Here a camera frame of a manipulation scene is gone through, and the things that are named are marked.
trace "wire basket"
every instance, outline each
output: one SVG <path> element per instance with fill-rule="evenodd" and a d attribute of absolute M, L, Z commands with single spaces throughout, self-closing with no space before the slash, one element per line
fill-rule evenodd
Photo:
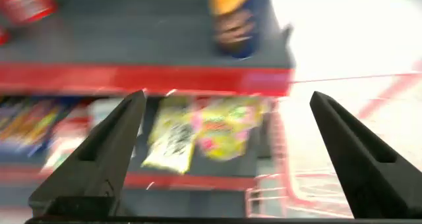
<path fill-rule="evenodd" d="M 277 171 L 257 177 L 258 182 L 278 179 L 278 186 L 248 190 L 249 217 L 274 217 L 265 206 L 277 200 L 281 217 L 353 218 L 309 107 L 315 90 L 333 97 L 422 170 L 422 147 L 415 142 L 422 139 L 422 73 L 298 82 L 272 112 Z"/>

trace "candy bag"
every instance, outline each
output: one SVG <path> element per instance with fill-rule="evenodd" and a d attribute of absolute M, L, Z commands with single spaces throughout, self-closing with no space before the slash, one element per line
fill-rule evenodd
<path fill-rule="evenodd" d="M 209 158 L 243 155 L 249 131 L 260 121 L 257 98 L 197 98 L 194 103 L 197 144 Z"/>
<path fill-rule="evenodd" d="M 191 165 L 195 134 L 189 123 L 175 123 L 152 145 L 142 166 L 186 173 Z"/>

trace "red can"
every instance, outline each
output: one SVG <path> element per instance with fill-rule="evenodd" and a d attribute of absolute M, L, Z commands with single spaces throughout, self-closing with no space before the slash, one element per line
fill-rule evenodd
<path fill-rule="evenodd" d="M 6 30 L 0 28 L 0 45 L 6 43 L 8 38 Z"/>
<path fill-rule="evenodd" d="M 53 0 L 1 0 L 6 14 L 17 24 L 37 21 L 55 10 Z"/>

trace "product packaging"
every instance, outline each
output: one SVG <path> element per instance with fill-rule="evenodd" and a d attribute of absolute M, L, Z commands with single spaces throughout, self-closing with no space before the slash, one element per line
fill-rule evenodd
<path fill-rule="evenodd" d="M 257 0 L 210 0 L 216 44 L 222 53 L 250 57 L 258 45 Z"/>
<path fill-rule="evenodd" d="M 51 128 L 64 109 L 54 99 L 29 99 L 0 132 L 0 146 L 26 155 L 46 148 Z"/>
<path fill-rule="evenodd" d="M 60 166 L 85 140 L 89 130 L 87 105 L 80 103 L 53 129 L 47 161 L 42 172 L 50 173 Z"/>
<path fill-rule="evenodd" d="M 6 15 L 16 24 L 35 22 L 55 11 L 53 0 L 1 0 Z"/>
<path fill-rule="evenodd" d="M 186 173 L 195 147 L 191 97 L 161 101 L 148 143 L 150 151 L 142 166 Z"/>
<path fill-rule="evenodd" d="M 209 158 L 226 161 L 245 153 L 249 131 L 262 119 L 258 98 L 197 97 L 196 143 Z"/>

